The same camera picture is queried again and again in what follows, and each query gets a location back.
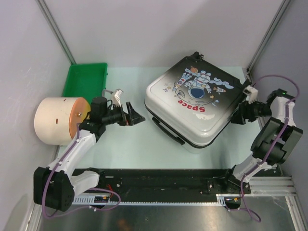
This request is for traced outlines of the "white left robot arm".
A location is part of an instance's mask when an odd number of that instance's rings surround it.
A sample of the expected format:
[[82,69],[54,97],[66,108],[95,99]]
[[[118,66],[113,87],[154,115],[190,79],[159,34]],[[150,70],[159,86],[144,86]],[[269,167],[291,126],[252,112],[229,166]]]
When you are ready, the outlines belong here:
[[90,111],[77,126],[77,133],[64,153],[47,167],[38,167],[33,175],[33,201],[42,209],[67,211],[74,198],[87,190],[102,192],[106,180],[100,174],[86,170],[73,176],[77,163],[93,147],[106,131],[106,126],[134,126],[145,121],[131,103],[126,103],[125,111],[121,105],[108,105],[105,97],[96,97],[90,104]]

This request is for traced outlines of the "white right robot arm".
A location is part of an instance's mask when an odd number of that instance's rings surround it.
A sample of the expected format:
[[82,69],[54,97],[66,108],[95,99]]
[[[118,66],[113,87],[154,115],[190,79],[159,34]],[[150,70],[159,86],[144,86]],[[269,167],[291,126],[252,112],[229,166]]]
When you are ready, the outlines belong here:
[[251,155],[226,173],[222,181],[225,192],[235,192],[258,172],[286,161],[303,135],[303,130],[293,120],[294,105],[294,97],[282,89],[273,91],[264,103],[245,101],[239,104],[231,117],[232,123],[244,125],[259,117],[269,119],[254,139]]

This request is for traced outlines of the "space astronaut print suitcase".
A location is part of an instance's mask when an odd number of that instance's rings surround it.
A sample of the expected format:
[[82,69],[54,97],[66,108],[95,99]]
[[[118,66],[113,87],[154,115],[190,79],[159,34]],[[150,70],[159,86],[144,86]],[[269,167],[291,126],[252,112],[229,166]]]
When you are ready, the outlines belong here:
[[249,85],[249,80],[241,82],[196,51],[147,87],[144,104],[166,135],[198,150],[211,145],[230,123]]

